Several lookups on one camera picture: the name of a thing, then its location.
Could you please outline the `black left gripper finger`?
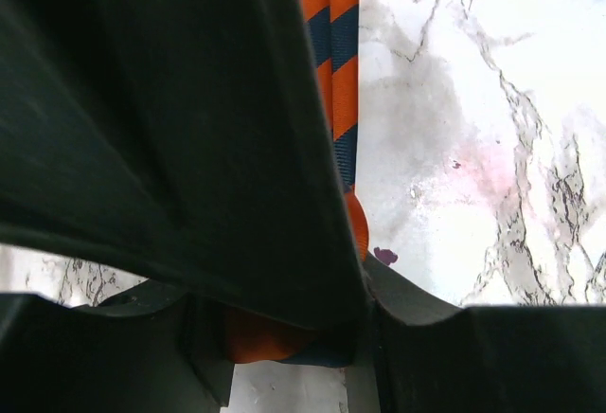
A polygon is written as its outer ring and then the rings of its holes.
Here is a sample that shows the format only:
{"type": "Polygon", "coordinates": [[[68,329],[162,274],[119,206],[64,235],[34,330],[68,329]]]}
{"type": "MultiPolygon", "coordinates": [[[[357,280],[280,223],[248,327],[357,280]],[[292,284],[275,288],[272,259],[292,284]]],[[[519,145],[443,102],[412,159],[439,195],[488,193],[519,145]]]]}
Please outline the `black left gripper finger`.
{"type": "Polygon", "coordinates": [[[302,328],[359,318],[298,0],[1,0],[1,239],[302,328]]]}
{"type": "MultiPolygon", "coordinates": [[[[601,412],[601,307],[459,309],[368,257],[374,297],[353,350],[352,412],[601,412]]],[[[97,307],[1,297],[5,412],[217,412],[234,367],[218,306],[146,281],[97,307]]]]}

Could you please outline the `orange navy striped tie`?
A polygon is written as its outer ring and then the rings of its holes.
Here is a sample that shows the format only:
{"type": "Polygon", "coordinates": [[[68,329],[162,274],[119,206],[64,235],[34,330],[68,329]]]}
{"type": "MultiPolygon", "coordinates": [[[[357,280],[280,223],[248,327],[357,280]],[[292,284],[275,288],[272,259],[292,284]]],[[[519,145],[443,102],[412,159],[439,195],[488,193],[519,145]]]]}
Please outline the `orange navy striped tie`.
{"type": "MultiPolygon", "coordinates": [[[[368,224],[354,194],[359,115],[359,0],[301,0],[312,40],[337,167],[360,257],[368,249],[368,224]]],[[[224,353],[235,364],[283,364],[344,368],[356,350],[357,327],[312,332],[224,308],[224,353]]]]}

